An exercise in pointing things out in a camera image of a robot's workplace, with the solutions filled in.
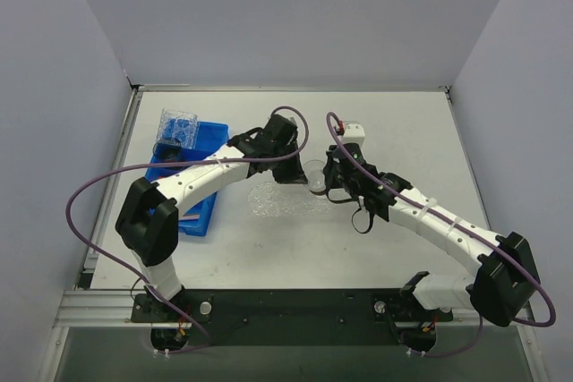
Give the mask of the clear cup brown base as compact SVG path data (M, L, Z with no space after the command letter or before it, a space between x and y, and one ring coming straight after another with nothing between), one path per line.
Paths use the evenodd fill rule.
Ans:
M321 160L309 160L304 165L304 174L307 178L307 189L314 195L323 196L326 193L325 163Z

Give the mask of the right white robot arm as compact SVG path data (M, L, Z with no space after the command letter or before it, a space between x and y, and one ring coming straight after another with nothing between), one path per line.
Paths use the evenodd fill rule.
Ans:
M422 309L475 310L506 327L534 294L539 275L522 235L503 236L455 216L410 182L366 163L356 143L329 146L324 174L328 187L346 191L370 219L379 217L416 233L465 269L461 276L421 272L406 284L403 293Z

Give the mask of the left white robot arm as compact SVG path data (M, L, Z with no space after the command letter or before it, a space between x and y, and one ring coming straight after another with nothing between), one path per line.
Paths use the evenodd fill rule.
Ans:
M115 230L136 258L160 318L176 319L184 308L173 262L179 217L228 185L267 171L276 183L306 183L297 138L295 120L273 113L264 127L237 134L197 164L154 182L132 183Z

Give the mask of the clear textured oval tray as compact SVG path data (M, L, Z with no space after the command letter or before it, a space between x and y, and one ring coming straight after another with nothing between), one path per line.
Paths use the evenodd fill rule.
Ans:
M252 212L261 217L314 216L328 214L333 206L312 194L302 184L260 183L248 195Z

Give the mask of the dark tinted cup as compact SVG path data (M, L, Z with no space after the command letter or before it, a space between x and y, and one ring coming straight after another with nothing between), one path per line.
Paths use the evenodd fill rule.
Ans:
M158 140L153 147L155 164L173 164L183 161L181 142L177 139Z

